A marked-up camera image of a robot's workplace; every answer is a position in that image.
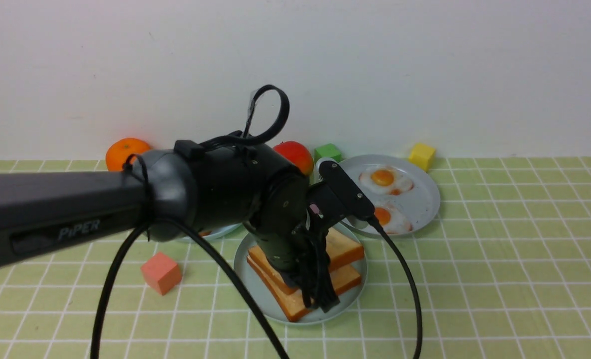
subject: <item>white plate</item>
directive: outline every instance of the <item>white plate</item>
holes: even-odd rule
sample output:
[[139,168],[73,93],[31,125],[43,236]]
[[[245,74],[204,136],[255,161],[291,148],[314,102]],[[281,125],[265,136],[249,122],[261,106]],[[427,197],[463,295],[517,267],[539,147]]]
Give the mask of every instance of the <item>white plate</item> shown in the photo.
[[[350,157],[341,161],[342,166],[349,177],[364,192],[371,202],[388,201],[400,209],[400,212],[409,220],[412,226],[410,232],[402,234],[390,234],[391,238],[403,238],[422,229],[435,218],[440,208],[440,191],[433,179],[421,168],[405,159],[384,155],[361,155]],[[413,181],[413,189],[401,195],[377,195],[365,188],[358,177],[360,173],[370,166],[390,166],[402,172]],[[350,222],[348,218],[342,221],[347,227],[370,238],[382,238],[373,227],[364,222]]]
[[[339,232],[360,243],[359,239],[349,229],[338,223],[334,227]],[[234,271],[238,277],[243,281],[249,293],[254,297],[255,302],[260,307],[261,311],[271,320],[278,321],[287,325],[314,325],[330,320],[342,314],[348,307],[350,307],[362,293],[364,284],[366,284],[367,264],[366,257],[359,261],[353,262],[351,265],[362,275],[362,283],[353,287],[339,296],[340,303],[330,309],[328,312],[323,312],[322,309],[316,309],[313,312],[302,317],[297,322],[290,322],[280,309],[271,292],[267,289],[262,279],[258,277],[254,269],[247,263],[247,254],[249,248],[256,245],[255,238],[252,234],[247,234],[245,239],[240,243],[238,250],[236,250],[236,257],[234,257]]]
[[[204,236],[202,238],[206,239],[207,241],[212,240],[212,239],[223,238],[223,236],[225,236],[225,234],[229,234],[229,233],[233,232],[234,230],[238,229],[238,227],[240,227],[240,226],[241,226],[241,223],[238,223],[238,224],[228,225],[227,227],[218,228],[218,229],[213,230],[211,232],[211,234],[209,234],[209,236]],[[189,237],[182,237],[182,238],[178,239],[178,241],[192,243],[193,239],[191,239]]]

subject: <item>red apple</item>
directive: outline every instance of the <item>red apple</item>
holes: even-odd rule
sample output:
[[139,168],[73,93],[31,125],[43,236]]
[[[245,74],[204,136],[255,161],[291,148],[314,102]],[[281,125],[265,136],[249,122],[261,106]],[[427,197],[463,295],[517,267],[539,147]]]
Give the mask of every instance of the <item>red apple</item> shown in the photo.
[[313,157],[302,143],[286,141],[273,147],[273,150],[298,166],[305,175],[308,176],[313,173]]

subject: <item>egg yolk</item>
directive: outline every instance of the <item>egg yolk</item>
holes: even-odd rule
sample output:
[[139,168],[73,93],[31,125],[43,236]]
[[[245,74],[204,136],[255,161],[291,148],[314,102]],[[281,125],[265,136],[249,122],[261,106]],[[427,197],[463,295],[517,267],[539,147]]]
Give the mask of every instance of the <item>egg yolk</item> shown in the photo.
[[387,225],[391,222],[391,213],[382,207],[375,207],[375,218],[380,222],[380,225]]
[[371,180],[373,180],[373,183],[377,184],[377,186],[386,187],[393,184],[394,178],[391,171],[375,170],[371,173]]

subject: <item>black cable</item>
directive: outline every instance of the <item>black cable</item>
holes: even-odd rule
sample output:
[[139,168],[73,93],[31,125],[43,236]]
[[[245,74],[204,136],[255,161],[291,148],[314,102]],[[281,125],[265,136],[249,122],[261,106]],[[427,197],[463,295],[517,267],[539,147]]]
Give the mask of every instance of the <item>black cable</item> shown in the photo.
[[107,277],[105,278],[105,283],[103,284],[103,290],[101,291],[100,298],[98,299],[97,313],[94,319],[94,328],[92,329],[90,359],[98,359],[98,353],[100,350],[100,337],[103,330],[103,321],[105,320],[105,312],[107,310],[107,304],[109,303],[109,295],[112,292],[112,287],[114,286],[114,280],[116,280],[118,269],[120,268],[127,251],[136,241],[138,236],[140,236],[143,232],[145,232],[145,230],[149,228],[149,225],[149,222],[145,222],[139,225],[136,229],[132,230],[129,236],[127,236],[127,239],[123,241],[121,247],[118,248],[118,251],[114,256],[114,260],[112,261],[111,266],[109,266]]
[[[127,159],[125,160],[125,162],[123,162],[123,172],[127,173],[129,175],[133,175],[132,172],[132,168],[134,168],[134,166],[132,166],[132,159],[136,157],[136,159],[138,160],[138,163],[141,165],[141,175],[143,176],[143,187],[145,187],[145,198],[147,200],[147,203],[149,204],[149,206],[147,206],[145,208],[145,218],[153,218],[154,217],[154,206],[152,205],[152,202],[154,201],[154,193],[153,190],[149,184],[149,174],[147,173],[147,166],[145,165],[145,160],[143,159],[143,157],[141,155],[139,155],[138,153],[131,153],[129,156],[127,156]],[[146,230],[147,232],[147,241],[151,240],[151,233],[149,231],[149,228],[147,228]]]
[[319,302],[322,302],[322,298],[325,298],[325,300],[329,302],[330,298],[333,298],[337,294],[335,293],[329,273],[329,261],[326,260],[328,258],[325,248],[326,241],[319,241],[316,237],[309,235],[308,232],[305,232],[305,237],[309,239],[309,243],[315,251],[317,276],[315,288],[313,290],[315,293],[314,298],[318,298]]
[[258,307],[258,304],[256,304],[254,298],[245,287],[245,284],[243,284],[242,280],[240,280],[236,272],[231,268],[229,263],[225,261],[222,255],[220,255],[220,253],[218,253],[218,251],[215,250],[214,247],[212,247],[209,244],[209,242],[202,238],[200,234],[198,234],[198,232],[191,229],[184,223],[179,222],[178,220],[175,220],[173,218],[159,218],[157,219],[157,222],[171,223],[178,229],[182,230],[184,234],[186,234],[196,243],[198,243],[198,245],[202,247],[202,249],[204,249],[205,252],[207,252],[207,254],[209,254],[214,261],[216,261],[216,263],[218,263],[220,268],[222,268],[227,277],[229,277],[231,282],[234,284],[234,287],[238,289],[238,292],[245,300],[245,303],[249,306],[249,309],[251,309],[252,313],[254,313],[256,320],[258,320],[258,323],[260,323],[265,334],[267,335],[267,337],[269,337],[269,340],[273,344],[273,347],[276,349],[276,352],[278,352],[278,356],[281,357],[281,359],[289,359],[289,355],[287,355],[287,352],[285,352],[285,348],[282,347],[280,339],[278,339],[278,336],[276,336],[276,333],[273,331],[273,328],[271,328],[271,325],[267,321],[267,318],[264,318],[264,314],[262,314],[260,307]]
[[395,243],[393,243],[393,241],[389,237],[389,235],[386,234],[386,232],[384,231],[384,228],[382,228],[382,226],[380,225],[380,222],[378,222],[377,218],[372,217],[367,222],[371,225],[371,227],[373,227],[373,228],[375,228],[375,230],[377,230],[377,232],[380,234],[380,236],[382,236],[382,238],[384,238],[384,240],[389,245],[389,247],[391,249],[393,249],[393,252],[398,257],[398,260],[400,260],[400,263],[402,264],[402,268],[404,268],[404,273],[406,273],[407,279],[409,280],[411,294],[413,295],[413,302],[415,303],[415,306],[416,306],[416,321],[417,321],[417,341],[416,341],[416,349],[415,349],[415,352],[413,353],[413,359],[419,359],[420,352],[422,351],[422,335],[423,335],[422,334],[422,308],[419,304],[419,294],[417,293],[417,286],[416,286],[415,281],[413,279],[413,274],[411,273],[409,265],[404,260],[404,257],[402,257],[402,254],[400,253],[398,246],[396,246]]
[[[261,134],[259,134],[257,136],[248,136],[249,128],[250,128],[251,122],[252,122],[252,117],[254,116],[255,103],[260,98],[260,96],[262,96],[262,94],[264,94],[267,91],[271,91],[271,90],[276,91],[278,93],[278,96],[280,97],[280,109],[278,110],[278,115],[276,116],[276,119],[273,121],[273,124],[268,129],[266,129],[265,132],[262,132]],[[260,144],[266,143],[266,141],[270,141],[271,139],[273,139],[273,137],[277,136],[277,134],[279,134],[279,132],[282,130],[282,127],[284,127],[285,124],[287,123],[288,117],[289,117],[289,98],[287,97],[287,94],[284,93],[284,91],[282,91],[281,89],[277,88],[276,86],[265,85],[265,86],[262,86],[255,93],[254,97],[251,100],[251,104],[249,106],[249,116],[247,119],[247,124],[245,126],[245,132],[243,133],[243,136],[241,136],[241,137],[232,136],[232,135],[218,136],[218,137],[214,137],[213,139],[211,139],[209,141],[202,142],[202,143],[200,143],[200,145],[202,145],[205,148],[205,150],[207,150],[207,151],[215,150],[216,148],[223,147],[223,146],[260,145]]]

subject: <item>orange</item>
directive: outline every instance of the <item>orange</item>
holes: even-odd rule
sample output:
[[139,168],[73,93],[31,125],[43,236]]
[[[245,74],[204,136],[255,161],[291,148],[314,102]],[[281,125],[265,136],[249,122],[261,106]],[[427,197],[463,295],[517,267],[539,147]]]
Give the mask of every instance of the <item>orange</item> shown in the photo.
[[313,173],[313,156],[302,143],[296,141],[281,142],[279,145],[275,145],[273,150],[298,166],[305,175],[308,176]]
[[107,170],[121,171],[123,169],[123,163],[125,163],[129,155],[132,153],[140,155],[148,150],[151,150],[151,146],[143,140],[131,137],[119,140],[107,149],[105,154]]

